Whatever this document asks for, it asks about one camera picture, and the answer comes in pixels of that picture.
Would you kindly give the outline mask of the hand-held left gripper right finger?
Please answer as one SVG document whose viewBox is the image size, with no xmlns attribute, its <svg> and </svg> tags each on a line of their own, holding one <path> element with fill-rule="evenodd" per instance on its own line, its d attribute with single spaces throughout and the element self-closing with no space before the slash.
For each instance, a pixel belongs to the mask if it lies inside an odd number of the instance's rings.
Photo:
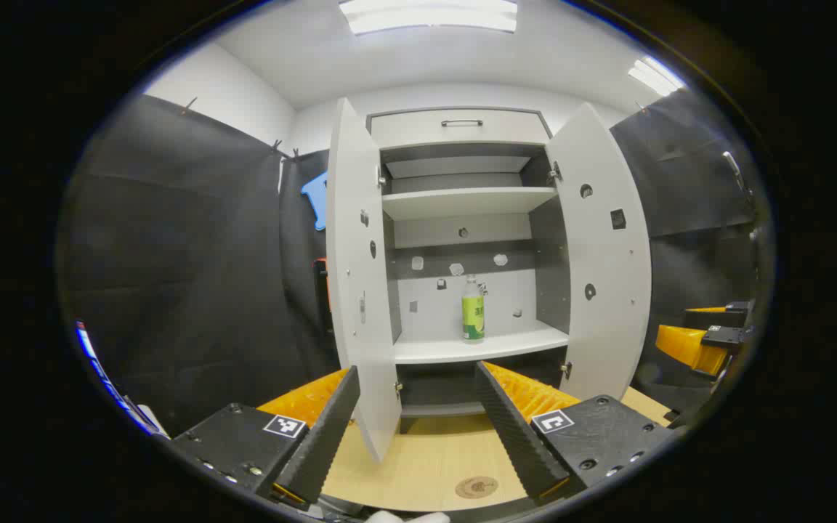
<svg viewBox="0 0 837 523">
<path fill-rule="evenodd" d="M 537 504 L 622 476 L 677 437 L 609 395 L 577 400 L 486 361 L 475 365 L 474 387 L 522 489 Z"/>
</svg>

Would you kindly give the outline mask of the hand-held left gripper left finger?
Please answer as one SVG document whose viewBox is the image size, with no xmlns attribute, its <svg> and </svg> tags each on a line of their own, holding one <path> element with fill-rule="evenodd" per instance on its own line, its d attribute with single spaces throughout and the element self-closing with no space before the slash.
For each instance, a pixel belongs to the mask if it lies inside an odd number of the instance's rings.
<svg viewBox="0 0 837 523">
<path fill-rule="evenodd" d="M 352 365 L 259 407 L 230 403 L 172 444 L 235 489 L 289 506 L 311 506 L 360 397 L 359 372 Z"/>
</svg>

